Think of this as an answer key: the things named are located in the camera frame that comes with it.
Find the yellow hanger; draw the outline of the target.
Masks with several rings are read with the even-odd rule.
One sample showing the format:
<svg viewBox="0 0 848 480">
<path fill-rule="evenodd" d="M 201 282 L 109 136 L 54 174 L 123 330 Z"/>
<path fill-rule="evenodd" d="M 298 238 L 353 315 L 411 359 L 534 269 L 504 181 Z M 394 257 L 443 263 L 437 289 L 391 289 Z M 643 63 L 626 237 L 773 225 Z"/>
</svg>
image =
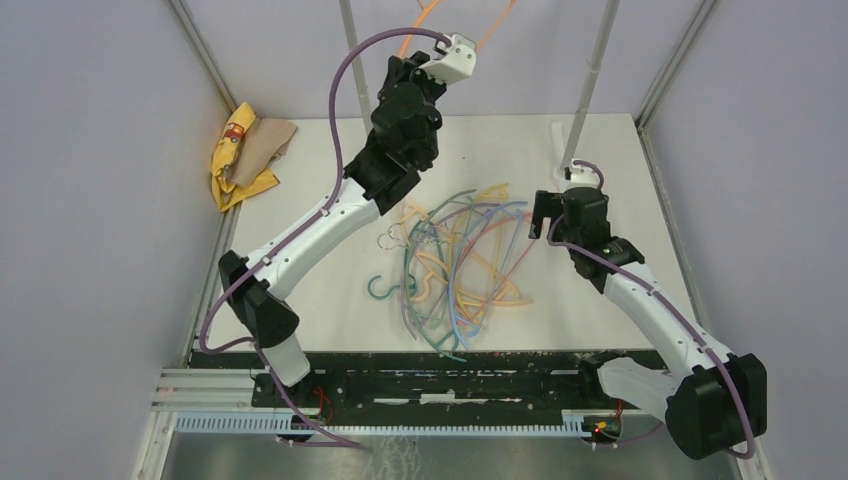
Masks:
<svg viewBox="0 0 848 480">
<path fill-rule="evenodd" d="M 444 280 L 439 315 L 431 321 L 431 329 L 451 321 L 457 312 L 457 323 L 468 328 L 482 327 L 493 307 L 517 307 L 530 301 L 523 297 L 511 277 L 533 246 L 519 249 L 518 234 L 527 222 L 522 207 L 498 207 L 511 201 L 507 183 L 494 184 L 480 191 L 461 192 L 445 204 L 469 210 L 441 223 L 428 235 L 437 246 L 440 276 Z M 469 262 L 484 274 L 484 285 L 475 293 L 460 285 L 462 268 Z"/>
</svg>

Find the orange hanger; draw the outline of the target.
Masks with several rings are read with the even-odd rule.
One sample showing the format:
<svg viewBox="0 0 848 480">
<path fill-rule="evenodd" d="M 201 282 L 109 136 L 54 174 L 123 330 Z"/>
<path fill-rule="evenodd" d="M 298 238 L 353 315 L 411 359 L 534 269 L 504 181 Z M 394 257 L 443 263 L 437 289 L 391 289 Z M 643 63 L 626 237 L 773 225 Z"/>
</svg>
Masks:
<svg viewBox="0 0 848 480">
<path fill-rule="evenodd" d="M 433 1 L 430 1 L 429 3 L 427 3 L 427 4 L 424 4 L 422 1 L 418 1 L 417 4 L 419 6 L 420 12 L 419 12 L 418 16 L 416 17 L 412 27 L 413 28 L 421 28 L 423 23 L 427 20 L 427 18 L 433 13 L 433 11 L 441 3 L 442 3 L 441 0 L 433 0 Z M 496 18 L 496 20 L 490 25 L 490 27 L 488 28 L 486 33 L 483 35 L 483 37 L 476 43 L 477 50 L 482 50 L 486 46 L 486 44 L 491 39 L 491 37 L 494 35 L 494 33 L 500 28 L 500 26 L 503 24 L 503 22 L 509 16 L 509 14 L 511 13 L 511 11 L 514 8 L 516 3 L 517 3 L 516 0 L 509 0 L 508 1 L 505 8 L 501 11 L 501 13 Z M 400 48 L 397 51 L 397 55 L 399 57 L 403 58 L 405 56 L 411 40 L 412 40 L 411 34 L 406 35 L 404 37 L 404 39 L 403 39 L 403 41 L 400 45 Z"/>
</svg>

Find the purple hanger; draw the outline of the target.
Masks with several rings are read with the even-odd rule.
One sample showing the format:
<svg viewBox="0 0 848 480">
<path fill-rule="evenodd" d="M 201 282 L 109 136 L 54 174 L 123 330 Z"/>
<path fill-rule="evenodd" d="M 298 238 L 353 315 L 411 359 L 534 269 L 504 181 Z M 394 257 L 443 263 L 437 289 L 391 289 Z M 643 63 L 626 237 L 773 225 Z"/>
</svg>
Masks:
<svg viewBox="0 0 848 480">
<path fill-rule="evenodd" d="M 441 211 L 439 211 L 433 219 L 436 221 L 440 221 L 440 224 L 453 219 L 458 216 L 460 213 L 469 210 L 470 207 L 468 205 L 457 207 L 455 205 L 449 205 L 444 207 Z M 412 304 L 409 308 L 408 314 L 402 314 L 402 319 L 404 324 L 406 325 L 407 330 L 412 333 L 418 333 L 417 327 L 422 326 L 423 331 L 428 334 L 434 341 L 438 342 L 442 340 L 448 333 L 452 333 L 451 323 L 445 323 L 440 327 L 435 329 L 431 329 L 431 321 L 436 319 L 439 315 L 440 310 L 440 300 L 443 298 L 442 292 L 444 290 L 444 284 L 438 282 L 436 279 L 430 281 L 431 285 L 431 293 L 430 296 L 423 302 Z M 396 291 L 398 295 L 404 294 L 403 289 L 400 291 Z M 449 337 L 441 346 L 442 349 L 447 350 L 452 354 L 459 347 L 456 342 L 456 338 Z"/>
</svg>

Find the sage green hanger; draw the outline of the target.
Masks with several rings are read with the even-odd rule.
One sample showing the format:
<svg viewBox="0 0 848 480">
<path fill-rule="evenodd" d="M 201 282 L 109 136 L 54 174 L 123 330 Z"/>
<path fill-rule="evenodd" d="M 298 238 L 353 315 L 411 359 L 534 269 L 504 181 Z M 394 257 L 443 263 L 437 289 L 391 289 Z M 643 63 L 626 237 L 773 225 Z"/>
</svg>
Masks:
<svg viewBox="0 0 848 480">
<path fill-rule="evenodd" d="M 460 191 L 445 199 L 429 213 L 422 213 L 420 221 L 406 235 L 402 262 L 403 273 L 401 275 L 401 287 L 404 291 L 403 301 L 406 304 L 417 303 L 427 298 L 430 292 L 429 279 L 431 277 L 447 284 L 448 277 L 452 273 L 452 267 L 450 261 L 445 261 L 445 255 L 442 251 L 443 241 L 440 238 L 440 221 L 434 220 L 433 216 L 449 204 L 471 205 L 473 203 L 471 194 L 475 192 L 476 189 Z M 424 280 L 419 282 L 412 274 L 412 263 L 417 259 L 419 248 L 427 241 L 432 241 L 437 247 L 436 264 L 441 270 L 439 273 L 429 271 Z"/>
</svg>

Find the light blue hanger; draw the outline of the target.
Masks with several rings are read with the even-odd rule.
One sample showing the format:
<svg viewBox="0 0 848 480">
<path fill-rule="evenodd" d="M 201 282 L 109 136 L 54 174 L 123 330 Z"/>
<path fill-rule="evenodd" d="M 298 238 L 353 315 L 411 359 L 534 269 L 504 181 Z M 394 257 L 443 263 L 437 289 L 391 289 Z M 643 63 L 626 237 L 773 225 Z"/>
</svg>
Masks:
<svg viewBox="0 0 848 480">
<path fill-rule="evenodd" d="M 493 309 L 532 303 L 513 281 L 531 247 L 518 239 L 529 222 L 526 207 L 522 200 L 475 204 L 457 238 L 446 293 L 453 336 L 462 349 L 487 327 Z"/>
</svg>

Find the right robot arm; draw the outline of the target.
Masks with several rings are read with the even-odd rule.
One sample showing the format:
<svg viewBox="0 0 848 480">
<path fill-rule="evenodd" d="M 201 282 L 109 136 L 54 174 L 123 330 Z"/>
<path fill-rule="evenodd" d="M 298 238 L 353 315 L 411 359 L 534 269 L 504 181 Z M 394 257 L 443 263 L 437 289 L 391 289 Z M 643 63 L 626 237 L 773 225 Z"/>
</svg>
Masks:
<svg viewBox="0 0 848 480">
<path fill-rule="evenodd" d="M 767 429 L 767 370 L 754 354 L 735 354 L 695 325 L 668 297 L 627 239 L 613 234 L 609 198 L 593 187 L 536 192 L 530 238 L 568 250 L 576 272 L 637 326 L 660 355 L 650 369 L 619 352 L 580 364 L 580 400 L 613 399 L 662 422 L 679 450 L 701 460 L 719 452 L 749 460 Z"/>
</svg>

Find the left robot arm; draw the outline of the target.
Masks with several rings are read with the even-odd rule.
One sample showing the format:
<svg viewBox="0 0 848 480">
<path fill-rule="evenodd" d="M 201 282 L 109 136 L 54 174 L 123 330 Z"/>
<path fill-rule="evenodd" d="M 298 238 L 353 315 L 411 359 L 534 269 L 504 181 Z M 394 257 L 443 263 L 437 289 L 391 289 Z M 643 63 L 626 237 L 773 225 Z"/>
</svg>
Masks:
<svg viewBox="0 0 848 480">
<path fill-rule="evenodd" d="M 343 167 L 339 186 L 265 246 L 247 256 L 228 251 L 219 259 L 226 303 L 276 374 L 276 392 L 288 405 L 307 404 L 315 382 L 296 336 L 300 319 L 287 296 L 342 241 L 389 212 L 432 167 L 443 124 L 435 103 L 460 78 L 446 57 L 431 59 L 423 52 L 391 57 L 372 129 Z"/>
</svg>

